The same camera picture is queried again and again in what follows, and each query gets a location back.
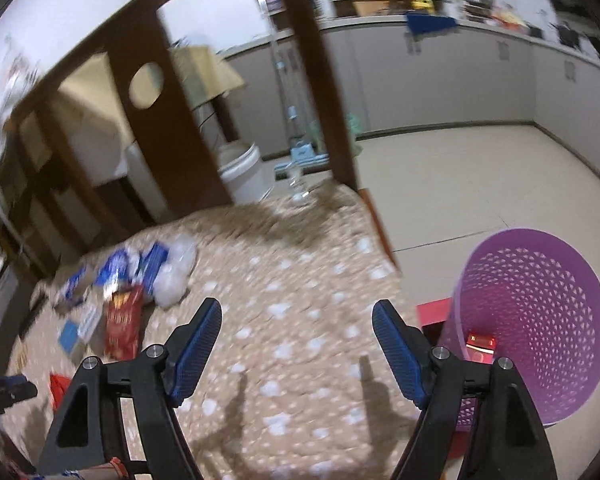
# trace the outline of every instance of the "cabinet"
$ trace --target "cabinet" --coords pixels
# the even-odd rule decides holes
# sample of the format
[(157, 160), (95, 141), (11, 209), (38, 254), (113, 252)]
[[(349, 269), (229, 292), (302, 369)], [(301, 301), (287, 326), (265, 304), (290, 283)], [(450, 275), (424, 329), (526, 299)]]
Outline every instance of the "cabinet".
[(600, 68), (542, 45), (533, 56), (536, 122), (600, 172)]
[(246, 86), (231, 98), (231, 113), (240, 136), (255, 142), (263, 156), (288, 150), (286, 115), (268, 44), (227, 60)]
[(368, 132), (371, 128), (362, 89), (360, 67), (356, 63), (354, 33), (355, 29), (352, 28), (328, 29), (323, 32), (322, 39), (329, 54), (347, 123), (360, 132)]
[(295, 126), (289, 126), (289, 134), (304, 135), (317, 128), (318, 123), (302, 58), (293, 36), (280, 41), (278, 49), (280, 58), (285, 64), (285, 70), (281, 74), (283, 91), (289, 106), (295, 107), (298, 115), (295, 119)]
[(350, 34), (371, 130), (533, 118), (532, 58), (523, 40), (460, 28), (413, 44), (403, 25)]

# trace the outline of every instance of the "red object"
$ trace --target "red object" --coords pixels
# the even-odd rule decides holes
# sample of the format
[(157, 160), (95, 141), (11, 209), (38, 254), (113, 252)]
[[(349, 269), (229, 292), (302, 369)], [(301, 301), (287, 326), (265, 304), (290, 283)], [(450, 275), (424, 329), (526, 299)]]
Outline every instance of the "red object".
[(114, 292), (109, 301), (105, 352), (118, 361), (127, 361), (138, 355), (143, 303), (142, 285)]
[(420, 317), (420, 326), (433, 325), (446, 321), (451, 310), (451, 298), (423, 303), (416, 307)]
[(493, 363), (493, 353), (496, 349), (496, 338), (491, 335), (480, 335), (469, 332), (466, 339), (466, 351), (469, 359), (476, 363)]
[(451, 446), (449, 447), (449, 454), (446, 456), (446, 459), (454, 460), (464, 455), (469, 447), (470, 436), (471, 433), (469, 431), (456, 431), (451, 439)]
[(69, 384), (71, 384), (71, 378), (60, 374), (49, 374), (49, 389), (51, 389), (51, 396), (54, 400), (54, 412), (62, 404), (62, 398), (69, 388)]

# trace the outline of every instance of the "circular hole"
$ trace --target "circular hole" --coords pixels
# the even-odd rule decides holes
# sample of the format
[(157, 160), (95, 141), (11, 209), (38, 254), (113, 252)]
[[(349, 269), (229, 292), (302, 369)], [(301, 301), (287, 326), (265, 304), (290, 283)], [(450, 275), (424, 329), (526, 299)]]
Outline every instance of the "circular hole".
[(139, 110), (145, 110), (155, 103), (162, 93), (164, 75), (157, 63), (142, 65), (129, 83), (129, 99)]

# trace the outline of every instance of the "trash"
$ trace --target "trash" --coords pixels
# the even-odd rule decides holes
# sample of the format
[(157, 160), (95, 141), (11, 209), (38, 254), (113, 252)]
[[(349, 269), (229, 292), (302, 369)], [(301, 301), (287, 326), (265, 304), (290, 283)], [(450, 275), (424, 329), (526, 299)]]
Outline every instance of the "trash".
[(58, 343), (71, 362), (78, 366), (84, 357), (87, 345), (78, 337), (78, 324), (75, 321), (67, 319), (64, 322), (58, 336)]
[(469, 332), (466, 339), (466, 352), (469, 361), (493, 364), (493, 355), (496, 349), (496, 338), (490, 335), (479, 335)]
[(138, 354), (141, 309), (144, 303), (142, 285), (115, 291), (107, 305), (106, 353), (118, 361), (133, 359)]
[(92, 302), (78, 325), (78, 337), (85, 345), (90, 346), (95, 355), (104, 355), (106, 327), (107, 320), (102, 315), (102, 305)]
[(141, 283), (144, 287), (144, 293), (148, 297), (154, 293), (155, 277), (169, 254), (170, 251), (167, 247), (156, 242), (146, 254), (140, 256), (134, 284)]
[(84, 302), (90, 290), (95, 272), (90, 266), (82, 266), (71, 276), (60, 289), (59, 297), (54, 305), (56, 312), (62, 316)]
[(102, 290), (104, 300), (109, 300), (111, 295), (131, 282), (129, 254), (125, 249), (118, 249), (106, 261), (98, 272), (93, 285)]
[(173, 269), (179, 269), (183, 274), (189, 276), (196, 265), (198, 255), (198, 244), (196, 239), (186, 233), (179, 233), (169, 243), (168, 263)]
[(187, 291), (189, 273), (184, 267), (162, 264), (154, 281), (154, 300), (156, 306), (165, 308), (178, 303)]
[(71, 384), (71, 377), (66, 377), (60, 374), (49, 374), (49, 389), (53, 399), (54, 413), (62, 404), (62, 398)]
[(154, 279), (156, 306), (167, 307), (178, 303), (187, 291), (187, 283), (198, 256), (196, 239), (179, 233), (168, 242), (169, 256)]
[(129, 478), (125, 465), (117, 457), (113, 457), (107, 463), (95, 465), (88, 469), (64, 471), (51, 476), (30, 475), (22, 472), (14, 461), (10, 461), (9, 469), (12, 472), (11, 476), (18, 480), (66, 480), (68, 477), (82, 480), (126, 480)]

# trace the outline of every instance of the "purple waste basket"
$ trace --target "purple waste basket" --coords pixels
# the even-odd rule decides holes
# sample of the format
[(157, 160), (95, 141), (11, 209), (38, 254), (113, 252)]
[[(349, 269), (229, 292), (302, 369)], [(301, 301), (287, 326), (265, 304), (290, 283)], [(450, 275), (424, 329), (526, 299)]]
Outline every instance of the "purple waste basket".
[[(467, 359), (469, 332), (497, 339), (545, 426), (570, 416), (600, 381), (600, 282), (569, 244), (533, 229), (483, 241), (464, 266), (439, 344)], [(457, 429), (471, 427), (463, 400)]]

